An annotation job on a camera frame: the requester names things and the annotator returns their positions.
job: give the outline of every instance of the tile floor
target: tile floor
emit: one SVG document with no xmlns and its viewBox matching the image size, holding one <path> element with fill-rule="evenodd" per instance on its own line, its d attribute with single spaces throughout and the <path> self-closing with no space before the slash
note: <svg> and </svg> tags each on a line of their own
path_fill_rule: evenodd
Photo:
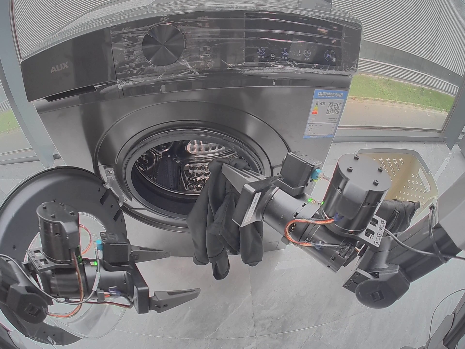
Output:
<svg viewBox="0 0 465 349">
<path fill-rule="evenodd" d="M 360 148 L 395 147 L 420 152 L 444 192 L 463 172 L 465 158 L 436 143 L 335 143 L 324 171 L 331 174 L 340 155 Z M 41 169 L 40 163 L 0 166 L 0 201 L 23 178 Z M 323 197 L 324 182 L 313 196 Z M 160 233 L 126 220 L 129 239 L 153 246 Z M 350 267 L 334 274 L 294 246 L 266 252 L 251 268 L 230 257 L 231 271 L 223 281 L 211 267 L 196 266 L 190 257 L 171 257 L 140 264 L 151 290 L 202 288 L 201 295 L 162 314 L 138 316 L 126 311 L 115 329 L 97 340 L 69 346 L 112 349 L 399 349 L 426 343 L 432 313 L 448 293 L 465 287 L 461 261 L 447 265 L 413 283 L 386 309 L 369 309 L 341 287 Z M 438 308 L 433 330 L 460 299 L 456 294 Z"/>
</svg>

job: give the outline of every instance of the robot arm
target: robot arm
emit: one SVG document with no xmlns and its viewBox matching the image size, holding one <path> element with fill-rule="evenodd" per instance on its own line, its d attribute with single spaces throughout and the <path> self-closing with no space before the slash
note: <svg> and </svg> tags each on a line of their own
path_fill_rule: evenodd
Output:
<svg viewBox="0 0 465 349">
<path fill-rule="evenodd" d="M 20 319 L 32 324 L 43 322 L 54 301 L 75 309 L 66 316 L 52 316 L 68 317 L 87 302 L 113 303 L 105 301 L 109 295 L 125 297 L 128 304 L 123 307 L 134 306 L 138 314 L 151 310 L 161 313 L 200 294 L 196 288 L 149 296 L 136 263 L 169 257 L 169 253 L 131 246 L 122 233 L 102 232 L 97 242 L 102 257 L 83 258 L 77 213 L 64 203 L 43 203 L 37 209 L 42 246 L 28 249 L 28 261 L 22 264 L 0 255 L 0 303 Z"/>
<path fill-rule="evenodd" d="M 425 216 L 398 236 L 406 246 L 423 251 L 420 254 L 384 236 L 387 219 L 377 213 L 391 180 L 374 160 L 343 155 L 321 206 L 304 193 L 321 175 L 319 166 L 292 153 L 283 160 L 279 178 L 223 165 L 224 175 L 240 192 L 234 221 L 247 226 L 263 220 L 291 235 L 296 245 L 334 272 L 359 256 L 356 270 L 343 286 L 371 308 L 392 305 L 411 282 L 447 262 L 442 254 L 455 256 L 462 250 L 465 199 L 460 192 L 465 175 L 439 198 L 438 223 L 430 227 Z M 325 219 L 327 223 L 318 223 Z"/>
</svg>

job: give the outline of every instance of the qr code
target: qr code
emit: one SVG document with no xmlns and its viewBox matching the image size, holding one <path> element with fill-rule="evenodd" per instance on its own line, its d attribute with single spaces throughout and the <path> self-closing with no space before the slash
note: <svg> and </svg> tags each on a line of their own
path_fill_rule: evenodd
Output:
<svg viewBox="0 0 465 349">
<path fill-rule="evenodd" d="M 341 112 L 342 102 L 329 102 L 326 115 L 337 115 Z"/>
</svg>

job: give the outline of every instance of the control dial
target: control dial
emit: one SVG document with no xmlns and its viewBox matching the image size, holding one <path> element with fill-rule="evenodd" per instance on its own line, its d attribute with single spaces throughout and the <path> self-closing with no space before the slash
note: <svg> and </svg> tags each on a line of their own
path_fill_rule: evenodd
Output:
<svg viewBox="0 0 465 349">
<path fill-rule="evenodd" d="M 152 27 L 142 41 L 145 58 L 155 66 L 168 66 L 176 62 L 184 48 L 182 32 L 169 23 Z"/>
</svg>

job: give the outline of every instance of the grass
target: grass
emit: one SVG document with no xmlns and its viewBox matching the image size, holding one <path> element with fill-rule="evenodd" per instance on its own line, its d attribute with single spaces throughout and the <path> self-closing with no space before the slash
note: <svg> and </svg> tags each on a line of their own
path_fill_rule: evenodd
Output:
<svg viewBox="0 0 465 349">
<path fill-rule="evenodd" d="M 433 89 L 402 83 L 391 78 L 355 75 L 349 97 L 379 98 L 449 111 L 454 97 Z"/>
<path fill-rule="evenodd" d="M 4 113 L 0 113 L 0 133 L 8 132 L 19 127 L 20 125 L 16 121 L 13 110 L 10 109 Z"/>
</svg>

